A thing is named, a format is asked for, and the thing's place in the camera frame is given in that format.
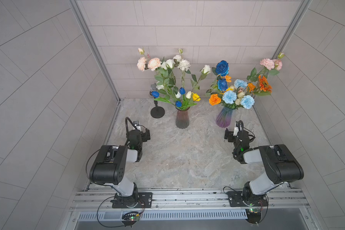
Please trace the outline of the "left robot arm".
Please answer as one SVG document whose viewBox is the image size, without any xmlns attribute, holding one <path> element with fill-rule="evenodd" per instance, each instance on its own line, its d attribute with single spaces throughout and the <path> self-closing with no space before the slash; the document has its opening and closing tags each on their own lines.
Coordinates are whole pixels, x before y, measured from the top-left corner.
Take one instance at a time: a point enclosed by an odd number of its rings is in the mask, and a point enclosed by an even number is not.
<svg viewBox="0 0 345 230">
<path fill-rule="evenodd" d="M 138 187 L 125 176 L 126 163 L 137 163 L 143 155 L 143 143 L 150 140 L 150 130 L 125 118 L 126 142 L 124 145 L 103 145 L 94 154 L 95 160 L 88 173 L 90 182 L 109 186 L 116 191 L 115 202 L 132 207 L 138 204 Z"/>
</svg>

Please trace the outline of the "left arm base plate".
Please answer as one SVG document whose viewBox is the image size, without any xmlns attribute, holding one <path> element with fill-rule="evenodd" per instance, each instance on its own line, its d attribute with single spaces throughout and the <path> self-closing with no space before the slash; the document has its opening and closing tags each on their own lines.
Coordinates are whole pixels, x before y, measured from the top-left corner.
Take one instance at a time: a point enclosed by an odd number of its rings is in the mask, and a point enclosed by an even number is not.
<svg viewBox="0 0 345 230">
<path fill-rule="evenodd" d="M 113 209 L 141 209 L 151 208 L 153 193 L 138 192 L 132 196 L 120 196 L 115 194 L 113 199 Z"/>
</svg>

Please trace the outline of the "pink glass vase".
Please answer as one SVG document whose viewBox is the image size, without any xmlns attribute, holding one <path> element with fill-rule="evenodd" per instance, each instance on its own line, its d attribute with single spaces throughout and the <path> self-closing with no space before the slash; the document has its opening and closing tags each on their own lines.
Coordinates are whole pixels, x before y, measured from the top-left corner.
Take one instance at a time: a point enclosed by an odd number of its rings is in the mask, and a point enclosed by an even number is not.
<svg viewBox="0 0 345 230">
<path fill-rule="evenodd" d="M 175 125 L 180 129 L 185 129 L 189 126 L 189 113 L 187 110 L 177 109 Z"/>
</svg>

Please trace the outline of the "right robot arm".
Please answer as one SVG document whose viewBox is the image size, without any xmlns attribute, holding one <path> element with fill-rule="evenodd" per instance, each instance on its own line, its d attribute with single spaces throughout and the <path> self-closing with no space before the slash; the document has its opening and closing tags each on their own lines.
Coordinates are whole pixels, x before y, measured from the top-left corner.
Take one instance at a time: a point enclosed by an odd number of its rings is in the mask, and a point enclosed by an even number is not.
<svg viewBox="0 0 345 230">
<path fill-rule="evenodd" d="M 240 164 L 262 163 L 264 166 L 265 172 L 245 183 L 240 193 L 245 205 L 251 207 L 261 203 L 272 189 L 304 178 L 303 168 L 286 145 L 250 147 L 255 135 L 241 120 L 236 122 L 234 131 L 225 130 L 224 138 L 233 143 L 233 158 Z"/>
</svg>

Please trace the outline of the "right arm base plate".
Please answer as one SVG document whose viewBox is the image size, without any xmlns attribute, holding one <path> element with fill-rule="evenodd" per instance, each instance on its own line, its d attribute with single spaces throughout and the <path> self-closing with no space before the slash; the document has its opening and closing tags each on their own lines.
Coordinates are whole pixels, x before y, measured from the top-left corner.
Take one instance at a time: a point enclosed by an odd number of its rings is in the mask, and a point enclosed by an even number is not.
<svg viewBox="0 0 345 230">
<path fill-rule="evenodd" d="M 246 194 L 242 191 L 225 192 L 231 207 L 266 207 L 268 206 L 268 198 L 266 195 Z"/>
</svg>

